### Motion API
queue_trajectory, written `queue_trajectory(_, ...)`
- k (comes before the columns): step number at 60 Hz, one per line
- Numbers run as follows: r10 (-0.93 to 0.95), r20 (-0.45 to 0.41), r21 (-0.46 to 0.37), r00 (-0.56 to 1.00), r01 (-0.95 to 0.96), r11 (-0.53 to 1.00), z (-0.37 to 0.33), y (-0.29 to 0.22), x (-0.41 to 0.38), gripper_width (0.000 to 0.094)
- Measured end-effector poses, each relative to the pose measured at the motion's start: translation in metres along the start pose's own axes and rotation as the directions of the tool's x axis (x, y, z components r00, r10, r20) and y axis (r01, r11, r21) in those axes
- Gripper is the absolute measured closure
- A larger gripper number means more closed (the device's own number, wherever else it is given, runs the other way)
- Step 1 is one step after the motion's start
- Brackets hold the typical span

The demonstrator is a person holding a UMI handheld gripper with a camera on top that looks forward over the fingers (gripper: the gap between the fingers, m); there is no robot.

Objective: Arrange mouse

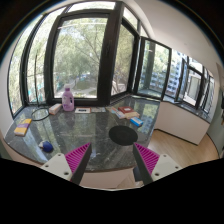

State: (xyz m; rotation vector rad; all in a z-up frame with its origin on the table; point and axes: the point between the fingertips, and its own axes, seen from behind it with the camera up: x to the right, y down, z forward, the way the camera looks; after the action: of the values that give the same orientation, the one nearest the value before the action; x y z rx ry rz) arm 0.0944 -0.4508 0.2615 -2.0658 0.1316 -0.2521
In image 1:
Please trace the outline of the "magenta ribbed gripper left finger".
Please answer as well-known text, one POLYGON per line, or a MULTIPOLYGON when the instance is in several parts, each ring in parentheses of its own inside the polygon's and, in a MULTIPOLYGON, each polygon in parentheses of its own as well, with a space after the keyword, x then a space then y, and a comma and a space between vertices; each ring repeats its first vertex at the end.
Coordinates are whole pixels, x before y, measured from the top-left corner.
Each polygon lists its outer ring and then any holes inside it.
POLYGON ((42 169, 79 185, 91 153, 92 145, 87 143, 66 154, 57 153, 42 169))

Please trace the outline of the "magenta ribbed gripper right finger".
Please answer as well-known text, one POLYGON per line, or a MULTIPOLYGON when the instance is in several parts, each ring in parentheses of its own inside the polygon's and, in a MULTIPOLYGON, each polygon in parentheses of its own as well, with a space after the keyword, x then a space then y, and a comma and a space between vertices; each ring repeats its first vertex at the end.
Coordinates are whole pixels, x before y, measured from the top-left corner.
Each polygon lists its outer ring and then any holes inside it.
POLYGON ((159 155, 138 143, 133 144, 133 154, 144 185, 182 169, 168 154, 159 155))

